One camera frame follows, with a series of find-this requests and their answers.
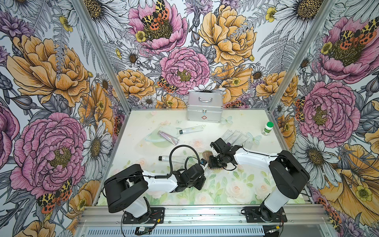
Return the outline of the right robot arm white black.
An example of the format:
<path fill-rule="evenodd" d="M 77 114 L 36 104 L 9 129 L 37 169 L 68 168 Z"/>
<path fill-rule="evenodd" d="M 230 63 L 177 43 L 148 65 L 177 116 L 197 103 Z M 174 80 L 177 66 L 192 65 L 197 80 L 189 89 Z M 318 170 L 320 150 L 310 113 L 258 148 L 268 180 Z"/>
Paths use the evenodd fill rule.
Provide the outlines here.
<path fill-rule="evenodd" d="M 245 210 L 257 222 L 276 222 L 280 218 L 282 207 L 291 199 L 296 199 L 310 180 L 310 175 L 289 151 L 280 153 L 262 153 L 245 149 L 241 145 L 228 145 L 222 138 L 210 143 L 212 155 L 209 156 L 210 169 L 226 169 L 248 165 L 269 171 L 276 187 L 255 210 Z"/>

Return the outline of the brown striped towel cloth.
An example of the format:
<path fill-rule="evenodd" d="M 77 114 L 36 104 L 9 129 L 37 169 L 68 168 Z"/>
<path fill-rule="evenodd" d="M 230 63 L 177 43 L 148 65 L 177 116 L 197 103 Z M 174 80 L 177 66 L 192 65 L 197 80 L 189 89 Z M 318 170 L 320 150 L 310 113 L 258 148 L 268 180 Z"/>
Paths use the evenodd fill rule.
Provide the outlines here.
<path fill-rule="evenodd" d="M 213 153 L 211 151 L 204 151 L 202 153 L 203 159 L 205 159 L 207 162 L 210 162 L 210 158 L 213 156 Z"/>

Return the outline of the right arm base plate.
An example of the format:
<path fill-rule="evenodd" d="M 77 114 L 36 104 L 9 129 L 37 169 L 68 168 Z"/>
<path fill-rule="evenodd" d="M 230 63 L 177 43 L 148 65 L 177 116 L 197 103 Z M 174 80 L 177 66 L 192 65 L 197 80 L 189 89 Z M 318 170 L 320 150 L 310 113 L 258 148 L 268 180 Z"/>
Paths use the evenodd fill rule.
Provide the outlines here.
<path fill-rule="evenodd" d="M 277 212 L 272 212 L 263 205 L 246 206 L 241 210 L 241 214 L 245 216 L 247 223 L 286 223 L 288 221 L 283 207 Z"/>

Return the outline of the white tube purple cap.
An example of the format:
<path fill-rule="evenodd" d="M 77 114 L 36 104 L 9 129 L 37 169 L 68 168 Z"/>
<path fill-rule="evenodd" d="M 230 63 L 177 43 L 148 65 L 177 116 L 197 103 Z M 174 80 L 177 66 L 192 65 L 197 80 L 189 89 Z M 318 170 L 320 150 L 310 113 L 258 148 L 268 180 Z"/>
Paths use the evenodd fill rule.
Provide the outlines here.
<path fill-rule="evenodd" d="M 238 130 L 235 130 L 234 132 L 233 132 L 233 134 L 229 137 L 229 139 L 228 139 L 228 143 L 230 143 L 231 145 L 233 144 L 233 143 L 235 143 L 238 139 L 239 139 L 239 137 L 242 135 L 242 133 L 240 132 L 240 131 L 238 131 Z"/>
<path fill-rule="evenodd" d="M 206 177 L 210 176 L 212 174 L 212 170 L 209 169 L 208 167 L 204 169 L 204 175 Z"/>

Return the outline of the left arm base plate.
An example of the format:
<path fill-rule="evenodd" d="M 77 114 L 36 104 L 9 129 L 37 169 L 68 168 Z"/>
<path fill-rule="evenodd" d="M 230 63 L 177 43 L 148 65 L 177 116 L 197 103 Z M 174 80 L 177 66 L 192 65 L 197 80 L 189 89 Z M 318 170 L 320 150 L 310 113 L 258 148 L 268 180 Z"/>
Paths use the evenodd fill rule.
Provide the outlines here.
<path fill-rule="evenodd" d="M 151 207 L 147 213 L 141 217 L 134 217 L 131 213 L 126 213 L 122 218 L 123 224 L 162 224 L 164 222 L 164 207 Z"/>

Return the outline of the white tube dark blue cap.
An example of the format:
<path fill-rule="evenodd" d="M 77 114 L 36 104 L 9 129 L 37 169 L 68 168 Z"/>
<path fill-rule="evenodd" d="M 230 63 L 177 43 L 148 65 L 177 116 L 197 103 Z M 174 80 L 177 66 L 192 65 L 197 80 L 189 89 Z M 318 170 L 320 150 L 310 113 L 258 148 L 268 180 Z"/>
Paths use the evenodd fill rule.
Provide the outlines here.
<path fill-rule="evenodd" d="M 248 136 L 245 134 L 242 134 L 238 137 L 238 139 L 235 141 L 235 145 L 243 146 L 243 144 L 249 139 Z"/>

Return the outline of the white tube black cap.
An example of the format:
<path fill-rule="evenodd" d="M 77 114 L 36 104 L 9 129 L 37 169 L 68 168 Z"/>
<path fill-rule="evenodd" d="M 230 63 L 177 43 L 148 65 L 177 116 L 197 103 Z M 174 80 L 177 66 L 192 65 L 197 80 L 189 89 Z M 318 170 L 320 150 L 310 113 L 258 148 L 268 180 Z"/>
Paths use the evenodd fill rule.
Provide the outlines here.
<path fill-rule="evenodd" d="M 227 130 L 222 136 L 221 136 L 221 138 L 225 141 L 225 142 L 227 142 L 228 141 L 228 139 L 233 135 L 233 131 L 231 131 L 231 130 Z"/>

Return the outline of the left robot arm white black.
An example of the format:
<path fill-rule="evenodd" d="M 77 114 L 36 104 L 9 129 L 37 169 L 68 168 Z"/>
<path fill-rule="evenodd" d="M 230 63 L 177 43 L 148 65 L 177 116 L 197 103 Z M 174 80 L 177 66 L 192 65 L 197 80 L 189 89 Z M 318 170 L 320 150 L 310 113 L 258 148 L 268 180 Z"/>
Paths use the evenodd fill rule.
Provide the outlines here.
<path fill-rule="evenodd" d="M 125 211 L 133 220 L 145 222 L 153 214 L 145 193 L 178 193 L 192 187 L 201 190 L 205 180 L 199 163 L 173 171 L 170 177 L 143 171 L 139 164 L 134 164 L 104 182 L 108 211 Z"/>

